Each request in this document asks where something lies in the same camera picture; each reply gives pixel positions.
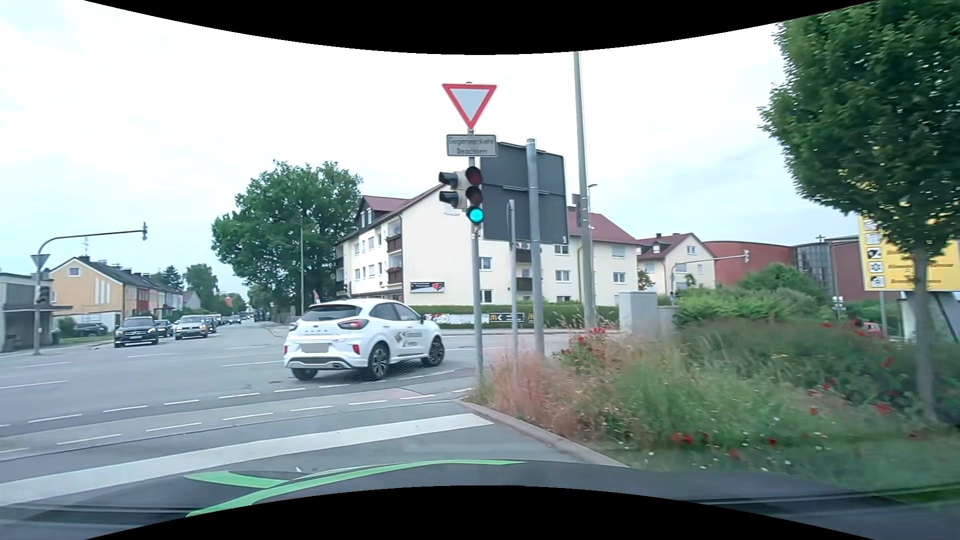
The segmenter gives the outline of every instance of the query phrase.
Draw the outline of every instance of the road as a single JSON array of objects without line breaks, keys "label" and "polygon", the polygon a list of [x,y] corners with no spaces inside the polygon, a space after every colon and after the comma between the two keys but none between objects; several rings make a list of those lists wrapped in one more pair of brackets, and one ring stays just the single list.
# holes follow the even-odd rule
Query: road
[{"label": "road", "polygon": [[[226,465],[316,472],[424,459],[571,460],[452,401],[474,385],[471,335],[446,336],[436,368],[410,362],[366,382],[352,372],[294,379],[280,360],[284,334],[245,323],[157,346],[0,357],[0,493],[67,496]],[[485,360],[502,358],[510,339],[485,336]],[[532,347],[531,335],[520,339]],[[546,344],[559,350],[566,336],[547,335]],[[316,436],[297,439],[306,434]],[[197,451],[210,454],[198,461]],[[111,467],[126,473],[105,475]],[[57,476],[68,472],[87,483]]]}]

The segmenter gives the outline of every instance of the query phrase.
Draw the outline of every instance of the car tail light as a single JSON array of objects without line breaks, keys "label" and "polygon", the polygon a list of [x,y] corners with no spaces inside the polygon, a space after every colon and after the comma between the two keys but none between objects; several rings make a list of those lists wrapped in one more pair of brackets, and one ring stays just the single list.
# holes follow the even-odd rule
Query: car tail light
[{"label": "car tail light", "polygon": [[369,322],[370,321],[367,319],[353,319],[350,321],[344,321],[337,326],[344,330],[363,330]]}]

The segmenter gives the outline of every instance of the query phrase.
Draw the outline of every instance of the tree trunk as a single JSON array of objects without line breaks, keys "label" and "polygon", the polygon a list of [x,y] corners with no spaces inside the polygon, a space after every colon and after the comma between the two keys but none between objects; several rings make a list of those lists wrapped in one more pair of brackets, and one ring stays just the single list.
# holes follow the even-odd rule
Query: tree trunk
[{"label": "tree trunk", "polygon": [[924,404],[924,415],[931,422],[937,421],[933,392],[933,317],[930,314],[930,293],[926,290],[926,271],[930,264],[929,253],[924,249],[913,252],[916,286],[913,311],[917,320],[917,391]]}]

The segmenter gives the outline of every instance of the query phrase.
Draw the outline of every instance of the white building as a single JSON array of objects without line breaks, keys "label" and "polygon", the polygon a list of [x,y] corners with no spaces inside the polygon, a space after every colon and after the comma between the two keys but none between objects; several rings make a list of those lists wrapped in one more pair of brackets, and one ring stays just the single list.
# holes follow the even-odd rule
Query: white building
[{"label": "white building", "polygon": [[[646,272],[653,281],[653,286],[647,290],[667,294],[687,288],[688,280],[695,283],[693,286],[716,287],[716,274],[713,261],[710,260],[714,258],[713,253],[696,234],[673,233],[664,236],[657,233],[653,238],[636,242],[640,244],[636,250],[636,270]],[[673,288],[670,282],[671,269]]]},{"label": "white building", "polygon": [[[357,231],[337,245],[338,292],[351,297],[390,298],[411,306],[473,304],[470,223],[440,202],[438,184],[410,200],[365,196],[357,210]],[[634,253],[638,242],[602,214],[592,214],[596,300],[615,306],[621,290],[636,290]],[[580,230],[567,209],[570,244],[542,245],[543,296],[550,302],[577,301],[580,285]],[[533,294],[531,254],[517,250],[517,297]],[[485,304],[511,301],[510,250],[506,242],[480,241],[481,291]]]}]

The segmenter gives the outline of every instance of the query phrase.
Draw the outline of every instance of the car wheel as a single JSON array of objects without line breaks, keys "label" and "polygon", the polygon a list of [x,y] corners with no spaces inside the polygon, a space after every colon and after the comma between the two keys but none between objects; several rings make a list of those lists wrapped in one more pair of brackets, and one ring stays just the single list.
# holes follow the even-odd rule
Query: car wheel
[{"label": "car wheel", "polygon": [[390,350],[384,344],[373,347],[367,364],[367,379],[383,380],[387,376],[390,363]]},{"label": "car wheel", "polygon": [[430,355],[420,362],[426,367],[437,367],[444,362],[445,353],[444,342],[439,337],[434,337],[430,344]]},{"label": "car wheel", "polygon": [[317,370],[315,369],[303,369],[295,367],[292,371],[294,372],[294,377],[296,377],[297,380],[311,380],[314,377],[317,377]]}]

